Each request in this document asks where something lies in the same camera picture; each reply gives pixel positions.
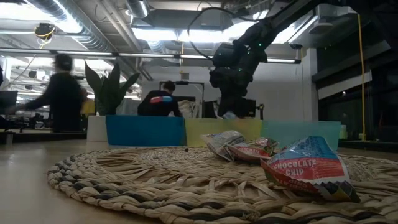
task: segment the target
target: woven placemat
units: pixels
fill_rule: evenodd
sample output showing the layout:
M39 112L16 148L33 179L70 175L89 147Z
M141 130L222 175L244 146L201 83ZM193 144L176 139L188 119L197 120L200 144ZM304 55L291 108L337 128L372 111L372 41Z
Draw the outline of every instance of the woven placemat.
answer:
M76 154L48 172L69 197L163 223L396 223L398 163L341 155L361 203L324 202L270 183L259 165L226 162L205 148L160 147Z

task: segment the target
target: black robotic arm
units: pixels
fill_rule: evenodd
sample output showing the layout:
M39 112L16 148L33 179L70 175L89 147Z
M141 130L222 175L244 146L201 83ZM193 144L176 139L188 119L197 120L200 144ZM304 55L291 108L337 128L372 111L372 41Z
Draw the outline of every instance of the black robotic arm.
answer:
M398 50L398 32L385 20L392 14L398 22L396 0L295 0L272 17L264 18L248 28L233 44L223 43L212 59L215 69L210 72L210 83L221 91L218 116L232 111L237 116L245 114L240 105L246 96L247 87L260 62L267 62L265 49L276 36L291 23L301 18L319 4L350 6L359 14L368 15L382 31L392 48Z

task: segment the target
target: blue bin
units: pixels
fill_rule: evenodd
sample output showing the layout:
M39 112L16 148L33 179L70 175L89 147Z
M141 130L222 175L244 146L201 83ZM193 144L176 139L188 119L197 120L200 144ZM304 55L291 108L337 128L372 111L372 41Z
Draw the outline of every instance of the blue bin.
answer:
M184 146L183 118L107 116L108 143L113 146Z
M309 136L321 136L337 151L340 128L339 121L263 121L261 136L278 141L282 147Z

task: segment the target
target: yellow bin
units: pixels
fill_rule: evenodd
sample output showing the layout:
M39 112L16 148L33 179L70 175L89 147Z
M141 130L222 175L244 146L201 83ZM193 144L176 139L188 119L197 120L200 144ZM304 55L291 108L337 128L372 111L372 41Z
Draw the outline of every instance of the yellow bin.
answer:
M187 146L206 146L201 135L230 130L239 131L247 140L255 140L260 137L261 125L261 120L255 119L186 119Z

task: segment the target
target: crumpled snack bag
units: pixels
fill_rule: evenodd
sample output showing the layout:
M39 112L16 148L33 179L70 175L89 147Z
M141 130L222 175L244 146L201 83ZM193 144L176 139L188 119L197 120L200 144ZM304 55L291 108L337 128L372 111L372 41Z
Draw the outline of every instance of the crumpled snack bag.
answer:
M260 159L269 159L268 153L258 146L253 146L242 142L235 145L227 145L228 149L235 158L247 162L260 163Z
M270 154L277 146L277 141L261 137L248 143L228 144L228 149L234 157L258 164L260 159L269 159Z
M235 158L227 145L235 145L245 142L242 134L237 131L225 131L221 134L206 134L202 135L201 138L206 142L210 151L230 162L234 161Z
M290 190L332 201L360 202L346 165L323 137L309 136L269 160L261 159L267 178Z

